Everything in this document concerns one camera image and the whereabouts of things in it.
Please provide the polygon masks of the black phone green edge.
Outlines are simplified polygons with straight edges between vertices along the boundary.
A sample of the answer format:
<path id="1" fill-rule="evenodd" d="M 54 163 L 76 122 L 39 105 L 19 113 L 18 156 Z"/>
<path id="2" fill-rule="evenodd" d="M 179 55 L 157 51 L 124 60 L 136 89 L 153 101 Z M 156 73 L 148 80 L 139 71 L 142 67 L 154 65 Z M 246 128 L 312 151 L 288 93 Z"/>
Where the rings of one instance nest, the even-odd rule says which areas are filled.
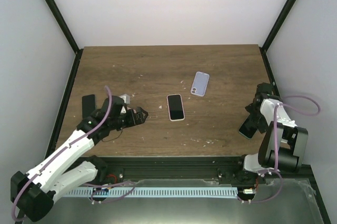
<path id="1" fill-rule="evenodd" d="M 247 117 L 244 123 L 239 128 L 239 133 L 247 139 L 252 139 L 257 131 L 254 121 Z"/>

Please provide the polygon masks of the purple phone case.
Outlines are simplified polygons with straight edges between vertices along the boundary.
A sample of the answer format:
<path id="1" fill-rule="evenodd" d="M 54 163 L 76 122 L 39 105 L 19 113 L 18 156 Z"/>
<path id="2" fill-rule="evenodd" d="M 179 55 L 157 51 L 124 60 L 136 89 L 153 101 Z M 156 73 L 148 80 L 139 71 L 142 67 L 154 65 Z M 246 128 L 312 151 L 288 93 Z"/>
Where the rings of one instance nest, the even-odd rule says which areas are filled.
<path id="1" fill-rule="evenodd" d="M 209 74 L 196 72 L 190 93 L 195 96 L 203 97 L 206 93 L 209 79 Z"/>

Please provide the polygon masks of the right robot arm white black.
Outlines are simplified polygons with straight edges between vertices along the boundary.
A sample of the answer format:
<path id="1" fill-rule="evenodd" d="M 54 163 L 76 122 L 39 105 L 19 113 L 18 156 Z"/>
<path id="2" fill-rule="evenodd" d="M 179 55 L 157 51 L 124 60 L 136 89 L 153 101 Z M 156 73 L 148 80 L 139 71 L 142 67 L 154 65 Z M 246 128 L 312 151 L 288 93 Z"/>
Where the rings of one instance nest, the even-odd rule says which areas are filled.
<path id="1" fill-rule="evenodd" d="M 234 169 L 235 180 L 247 183 L 253 172 L 286 171 L 297 173 L 308 140 L 308 131 L 299 127 L 285 111 L 282 99 L 273 94 L 268 83 L 257 85 L 252 103 L 245 107 L 249 113 L 239 133 L 251 139 L 256 132 L 264 134 L 257 153 L 244 155 L 241 165 Z"/>

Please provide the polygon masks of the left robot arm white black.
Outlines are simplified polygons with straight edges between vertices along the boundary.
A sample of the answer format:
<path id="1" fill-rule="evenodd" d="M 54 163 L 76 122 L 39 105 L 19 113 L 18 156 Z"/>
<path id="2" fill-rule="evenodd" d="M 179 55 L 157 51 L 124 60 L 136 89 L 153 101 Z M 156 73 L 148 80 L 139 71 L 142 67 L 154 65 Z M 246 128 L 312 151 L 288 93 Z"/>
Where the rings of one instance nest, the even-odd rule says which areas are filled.
<path id="1" fill-rule="evenodd" d="M 128 108 L 125 99 L 109 96 L 101 108 L 92 111 L 77 125 L 68 139 L 50 156 L 26 173 L 17 171 L 11 177 L 12 218 L 37 222 L 53 205 L 76 187 L 107 179 L 103 160 L 91 156 L 75 168 L 71 165 L 85 152 L 106 138 L 111 131 L 141 125 L 148 117 L 141 107 Z"/>

